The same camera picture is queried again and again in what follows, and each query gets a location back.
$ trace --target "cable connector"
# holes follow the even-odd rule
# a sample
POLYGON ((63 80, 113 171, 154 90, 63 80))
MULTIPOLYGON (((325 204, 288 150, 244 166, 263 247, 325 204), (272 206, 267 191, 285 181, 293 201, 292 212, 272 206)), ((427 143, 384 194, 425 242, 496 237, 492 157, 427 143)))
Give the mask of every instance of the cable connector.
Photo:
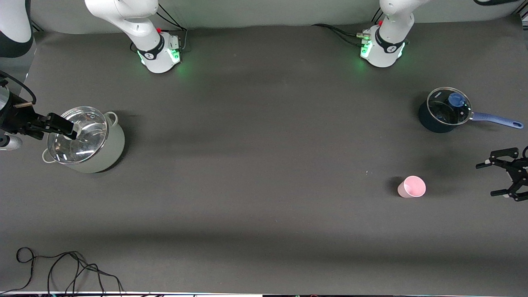
POLYGON ((369 33, 356 33, 356 38, 370 40, 369 33))

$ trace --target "blue handle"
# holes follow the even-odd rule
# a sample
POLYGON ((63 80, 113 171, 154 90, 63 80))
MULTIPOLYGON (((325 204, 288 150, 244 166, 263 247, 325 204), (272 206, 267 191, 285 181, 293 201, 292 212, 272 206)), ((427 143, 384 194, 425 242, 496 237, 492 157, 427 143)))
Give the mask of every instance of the blue handle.
POLYGON ((521 122, 517 122, 509 118, 494 116, 490 114, 473 113, 473 117, 471 118, 471 120, 485 120, 487 122, 493 122, 493 123, 501 124, 501 125, 508 126, 511 128, 516 128, 516 129, 524 128, 524 125, 521 122))

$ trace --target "pot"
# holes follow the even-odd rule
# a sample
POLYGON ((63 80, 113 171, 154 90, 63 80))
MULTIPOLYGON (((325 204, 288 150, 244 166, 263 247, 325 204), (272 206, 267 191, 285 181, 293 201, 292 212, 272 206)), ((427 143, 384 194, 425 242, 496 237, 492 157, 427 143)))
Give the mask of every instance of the pot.
POLYGON ((435 133, 452 131, 469 120, 485 120, 516 129, 524 127, 522 123, 515 120, 473 112, 467 96, 449 87, 433 90, 420 106, 418 117, 425 128, 435 133))
POLYGON ((103 114, 93 107, 81 106, 65 112, 62 117, 74 123, 77 138, 72 140, 50 133, 48 148, 42 152, 44 162, 57 162, 79 172, 95 173, 109 168, 121 156, 125 135, 114 112, 103 114))

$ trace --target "metal rim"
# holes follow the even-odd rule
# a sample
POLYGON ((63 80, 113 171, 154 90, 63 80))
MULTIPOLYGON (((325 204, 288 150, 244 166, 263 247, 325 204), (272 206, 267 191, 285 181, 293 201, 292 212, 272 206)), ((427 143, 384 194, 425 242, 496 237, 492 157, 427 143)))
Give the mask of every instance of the metal rim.
POLYGON ((427 96, 427 101, 426 101, 426 105, 427 105, 427 111, 429 112, 429 115, 431 117, 433 117, 437 122, 441 123, 442 125, 446 125, 446 126, 460 126, 462 125, 463 123, 466 123, 467 121, 469 121, 471 119, 471 114, 469 114, 467 116, 467 118, 460 122, 460 123, 457 123, 457 124, 447 124, 447 123, 444 123, 442 121, 440 121, 439 119, 436 118, 436 116, 432 115, 432 112, 431 112, 431 109, 429 108, 429 99, 431 98, 432 94, 433 93, 436 93, 437 91, 440 91, 440 90, 450 90, 450 91, 453 91, 453 92, 457 92, 459 94, 461 94, 464 99, 466 99, 466 102, 468 103, 469 105, 469 109, 471 110, 471 102, 469 101, 469 98, 467 98, 466 94, 464 94, 462 91, 458 90, 458 89, 455 89, 455 88, 452 88, 452 87, 441 87, 441 88, 436 88, 434 89, 431 93, 429 93, 429 95, 427 96))
POLYGON ((52 155, 51 157, 52 157, 55 161, 57 161, 57 163, 60 163, 60 164, 62 164, 62 165, 77 165, 77 164, 84 163, 84 162, 90 160, 90 159, 91 159, 93 156, 95 156, 97 153, 99 153, 99 151, 101 151, 102 147, 105 145, 105 143, 106 143, 106 139, 108 139, 108 134, 109 134, 109 132, 110 132, 110 126, 108 125, 108 119, 107 119, 107 116, 106 116, 104 113, 102 113, 100 110, 98 110, 97 108, 94 108, 94 107, 91 107, 91 106, 78 106, 78 107, 72 108, 72 109, 70 109, 69 111, 63 113, 63 114, 61 115, 61 117, 66 118, 66 117, 69 115, 69 113, 72 113, 72 112, 74 112, 74 111, 76 111, 76 110, 78 110, 78 109, 82 109, 82 108, 91 108, 91 109, 95 109, 96 111, 98 111, 100 114, 103 115, 103 117, 105 118, 105 127, 106 127, 105 138, 103 139, 101 145, 100 145, 100 146, 99 146, 99 147, 98 147, 98 148, 97 148, 97 149, 96 149, 91 155, 89 155, 88 157, 86 157, 86 159, 81 160, 81 161, 78 161, 78 162, 75 162, 75 163, 63 163, 63 162, 61 162, 61 161, 55 159, 55 157, 52 155))

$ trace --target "black band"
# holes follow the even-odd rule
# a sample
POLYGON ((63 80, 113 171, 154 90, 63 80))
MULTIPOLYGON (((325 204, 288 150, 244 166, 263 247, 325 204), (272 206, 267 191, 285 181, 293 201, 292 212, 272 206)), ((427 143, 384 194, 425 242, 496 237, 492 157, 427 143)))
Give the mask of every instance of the black band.
POLYGON ((398 42, 398 43, 390 43, 380 36, 380 28, 376 30, 376 34, 374 35, 376 38, 376 42, 383 48, 385 53, 394 53, 396 50, 398 50, 404 43, 404 41, 398 42))
POLYGON ((147 60, 155 60, 156 57, 158 56, 158 54, 162 51, 163 47, 165 45, 165 39, 163 38, 163 36, 159 36, 159 43, 158 45, 149 50, 149 51, 142 51, 142 50, 137 50, 142 56, 145 57, 145 59, 147 60))

